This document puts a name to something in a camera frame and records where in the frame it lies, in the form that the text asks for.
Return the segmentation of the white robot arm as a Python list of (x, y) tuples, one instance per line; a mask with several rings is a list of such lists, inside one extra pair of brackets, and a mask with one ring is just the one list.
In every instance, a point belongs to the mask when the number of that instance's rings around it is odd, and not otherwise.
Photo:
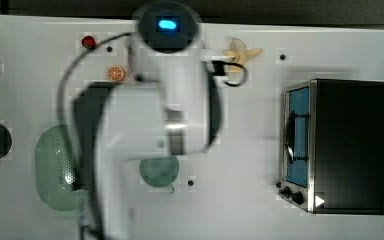
[(222, 123), (213, 77), (222, 53), (205, 47), (195, 11), (175, 1), (139, 8), (128, 49), (132, 83), (94, 83), (73, 102), (72, 136), (93, 240), (130, 238), (129, 162), (203, 153)]

